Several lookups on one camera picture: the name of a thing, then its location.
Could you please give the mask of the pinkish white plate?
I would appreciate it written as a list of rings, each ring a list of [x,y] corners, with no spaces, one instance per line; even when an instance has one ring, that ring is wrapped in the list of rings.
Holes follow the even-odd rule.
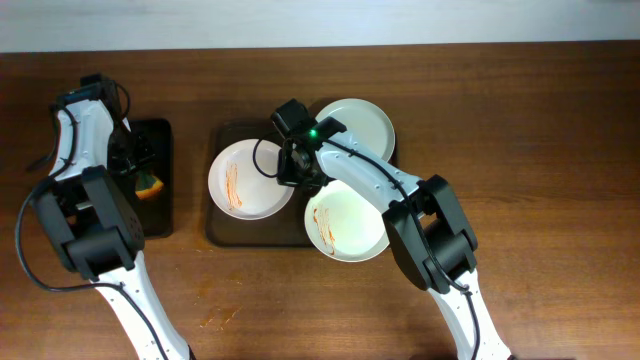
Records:
[[[208,173],[208,191],[214,204],[225,214],[240,220],[259,220],[280,211],[292,198],[294,189],[279,185],[262,175],[253,162],[257,139],[235,142],[213,160]],[[280,146],[263,140],[256,161],[265,173],[275,173]]]

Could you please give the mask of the small black tray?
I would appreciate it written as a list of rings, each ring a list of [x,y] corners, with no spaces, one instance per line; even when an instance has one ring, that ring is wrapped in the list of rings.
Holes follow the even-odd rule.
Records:
[[[156,118],[132,121],[130,128],[134,134],[145,137],[155,155],[143,173],[146,180],[154,176],[156,183],[152,194],[144,199],[133,192],[126,196],[142,225],[145,239],[165,238],[173,233],[174,223],[172,127],[166,119]]]

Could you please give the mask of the white plate with ketchup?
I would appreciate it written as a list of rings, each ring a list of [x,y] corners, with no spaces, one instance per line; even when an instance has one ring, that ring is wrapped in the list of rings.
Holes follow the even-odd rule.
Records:
[[[320,252],[341,262],[364,262],[389,246],[381,213],[337,180],[309,199],[304,226]]]

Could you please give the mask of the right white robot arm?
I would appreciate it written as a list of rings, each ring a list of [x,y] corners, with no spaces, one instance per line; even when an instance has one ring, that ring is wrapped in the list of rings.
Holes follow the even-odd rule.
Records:
[[[397,169],[331,117],[272,121],[283,139],[280,184],[319,187],[334,179],[355,190],[380,212],[402,273],[433,297],[458,358],[513,358],[481,294],[477,237],[444,178]]]

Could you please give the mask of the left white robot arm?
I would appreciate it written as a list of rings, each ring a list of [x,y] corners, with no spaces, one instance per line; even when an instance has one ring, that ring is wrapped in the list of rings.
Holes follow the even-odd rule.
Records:
[[[191,359],[152,286],[147,238],[173,230],[173,148],[165,119],[130,122],[126,89],[106,78],[83,80],[50,107],[56,132],[53,167],[24,202],[32,207],[60,262],[94,289],[118,318],[141,359]]]

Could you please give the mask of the large brown tray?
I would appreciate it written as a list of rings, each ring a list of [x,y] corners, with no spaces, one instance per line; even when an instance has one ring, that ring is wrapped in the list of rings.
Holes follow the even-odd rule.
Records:
[[[275,131],[269,120],[238,118],[211,131],[208,160],[241,140],[258,139]],[[241,220],[226,214],[208,195],[204,230],[214,245],[227,248],[312,248],[304,227],[304,210],[311,190],[291,188],[292,198],[274,215],[259,220]]]

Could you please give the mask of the orange green sponge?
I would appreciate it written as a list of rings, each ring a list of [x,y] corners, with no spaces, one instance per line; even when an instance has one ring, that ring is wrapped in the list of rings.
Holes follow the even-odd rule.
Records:
[[[140,200],[148,200],[158,195],[164,183],[150,171],[139,172],[135,181],[135,194]]]

